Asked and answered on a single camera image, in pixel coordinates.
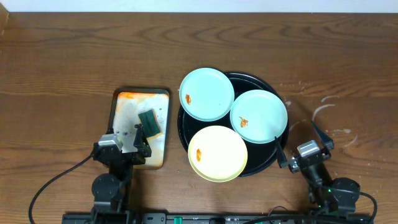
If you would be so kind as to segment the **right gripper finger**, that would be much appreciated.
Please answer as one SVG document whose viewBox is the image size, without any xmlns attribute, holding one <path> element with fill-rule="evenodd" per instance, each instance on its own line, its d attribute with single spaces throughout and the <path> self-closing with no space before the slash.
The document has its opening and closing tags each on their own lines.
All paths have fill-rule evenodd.
<svg viewBox="0 0 398 224">
<path fill-rule="evenodd" d="M 280 145 L 280 141 L 278 140 L 278 138 L 275 136 L 274 137 L 274 141 L 275 141 L 275 151 L 277 153 L 277 162 L 280 168 L 284 168 L 286 166 L 288 166 L 288 160 L 284 154 L 284 150 L 282 149 L 281 145 Z"/>
<path fill-rule="evenodd" d="M 328 150 L 333 150 L 335 148 L 334 142 L 331 137 L 329 137 L 326 133 L 324 133 L 313 121 L 311 121 L 311 124 L 320 139 L 322 145 L 324 148 Z"/>
</svg>

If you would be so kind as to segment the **green yellow sponge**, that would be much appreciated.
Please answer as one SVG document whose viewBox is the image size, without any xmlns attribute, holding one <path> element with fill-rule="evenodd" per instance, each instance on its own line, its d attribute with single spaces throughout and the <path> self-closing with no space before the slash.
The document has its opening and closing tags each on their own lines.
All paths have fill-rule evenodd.
<svg viewBox="0 0 398 224">
<path fill-rule="evenodd" d="M 154 110 L 139 113 L 138 117 L 144 127 L 144 132 L 147 138 L 154 137 L 161 133 Z"/>
</svg>

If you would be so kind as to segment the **light blue plate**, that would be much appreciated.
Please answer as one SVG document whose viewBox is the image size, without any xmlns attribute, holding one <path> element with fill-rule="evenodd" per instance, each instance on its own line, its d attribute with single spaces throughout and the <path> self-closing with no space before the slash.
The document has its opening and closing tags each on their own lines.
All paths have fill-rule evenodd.
<svg viewBox="0 0 398 224">
<path fill-rule="evenodd" d="M 234 88 L 229 78 L 214 68 L 198 68 L 182 80 L 178 91 L 182 108 L 199 121 L 216 121 L 229 113 Z"/>
<path fill-rule="evenodd" d="M 235 99 L 230 121 L 244 140 L 265 144 L 285 131 L 288 114 L 284 103 L 275 94 L 265 90 L 250 90 Z"/>
</svg>

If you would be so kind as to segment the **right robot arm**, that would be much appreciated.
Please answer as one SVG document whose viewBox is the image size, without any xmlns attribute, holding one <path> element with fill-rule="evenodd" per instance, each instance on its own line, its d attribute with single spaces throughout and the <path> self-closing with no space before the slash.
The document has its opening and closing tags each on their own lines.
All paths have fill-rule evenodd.
<svg viewBox="0 0 398 224">
<path fill-rule="evenodd" d="M 345 217 L 355 212 L 355 204 L 360 196 L 359 184 L 349 178 L 332 179 L 324 162 L 331 158 L 330 151 L 335 145 L 331 137 L 321 131 L 315 123 L 312 126 L 320 139 L 319 147 L 314 140 L 298 147 L 299 155 L 287 159 L 278 139 L 275 150 L 279 167 L 288 167 L 292 173 L 300 172 L 308 183 L 308 197 L 318 208 L 315 215 Z"/>
</svg>

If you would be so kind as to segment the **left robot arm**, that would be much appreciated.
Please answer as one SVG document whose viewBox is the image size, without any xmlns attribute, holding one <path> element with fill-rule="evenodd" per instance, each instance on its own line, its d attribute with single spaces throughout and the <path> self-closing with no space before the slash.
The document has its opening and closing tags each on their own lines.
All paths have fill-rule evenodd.
<svg viewBox="0 0 398 224">
<path fill-rule="evenodd" d="M 99 212 L 119 213 L 127 207 L 132 167 L 144 165 L 152 154 L 143 125 L 134 127 L 137 131 L 133 142 L 137 147 L 136 152 L 123 152 L 123 142 L 112 129 L 93 145 L 93 159 L 109 169 L 107 173 L 99 175 L 91 187 L 94 208 Z"/>
</svg>

